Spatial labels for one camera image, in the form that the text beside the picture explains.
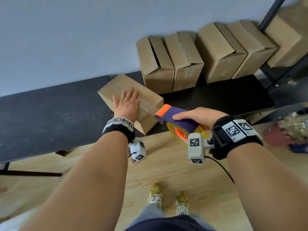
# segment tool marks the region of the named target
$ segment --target shoelace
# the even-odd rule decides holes
[[[156,203],[156,205],[160,207],[161,206],[160,194],[154,194],[153,198],[151,198],[151,193],[150,193],[149,203],[151,204]]]
[[[183,204],[183,203],[179,203],[177,200],[176,200],[176,213],[177,215],[188,215],[188,209],[186,207],[186,204]]]

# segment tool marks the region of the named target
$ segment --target gray pants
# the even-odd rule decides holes
[[[194,218],[199,225],[201,225],[203,228],[208,229],[208,230],[213,230],[216,231],[216,229],[213,228],[209,223],[203,221],[200,217],[194,215],[194,214],[189,214],[190,217]],[[137,224],[141,221],[149,220],[149,219],[154,219],[154,218],[165,218],[165,214],[162,210],[160,210],[155,203],[149,204],[145,206],[140,215],[129,225],[132,226],[134,224]]]

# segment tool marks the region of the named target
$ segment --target yellow tape roll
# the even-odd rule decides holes
[[[172,133],[172,135],[179,140],[181,143],[183,143],[185,146],[187,146],[188,143],[188,135],[191,134],[187,130],[183,129],[182,127],[179,127],[176,124],[173,124],[171,122],[167,122],[167,127],[169,131]],[[204,139],[207,139],[208,136],[206,135],[205,131],[201,128],[201,126],[198,126],[194,133],[201,133]]]

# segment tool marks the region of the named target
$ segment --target forearm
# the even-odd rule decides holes
[[[254,230],[306,230],[308,186],[257,143],[227,156],[230,173]]]
[[[123,204],[127,149],[123,133],[105,134],[22,230],[113,230]]]

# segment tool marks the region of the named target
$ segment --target sneaker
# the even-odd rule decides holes
[[[161,197],[163,196],[161,185],[155,183],[150,190],[149,203],[155,203],[156,206],[161,209]]]
[[[188,199],[186,194],[181,191],[176,195],[176,200],[175,200],[175,204],[176,204],[176,215],[188,215]]]

